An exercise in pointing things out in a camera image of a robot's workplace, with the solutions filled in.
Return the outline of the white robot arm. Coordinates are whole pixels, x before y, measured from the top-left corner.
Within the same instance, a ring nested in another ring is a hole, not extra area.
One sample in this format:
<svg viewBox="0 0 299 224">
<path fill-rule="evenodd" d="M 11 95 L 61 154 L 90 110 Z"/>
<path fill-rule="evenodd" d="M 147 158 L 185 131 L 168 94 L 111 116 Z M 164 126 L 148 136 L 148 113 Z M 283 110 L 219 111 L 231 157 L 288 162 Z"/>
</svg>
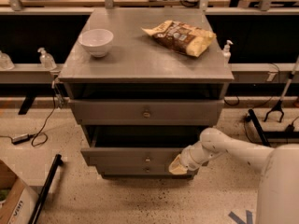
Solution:
<svg viewBox="0 0 299 224">
<path fill-rule="evenodd" d="M 299 145 L 280 147 L 234 139 L 206 128 L 173 159 L 168 170 L 185 175 L 228 153 L 260 174 L 255 224 L 299 224 Z"/>
</svg>

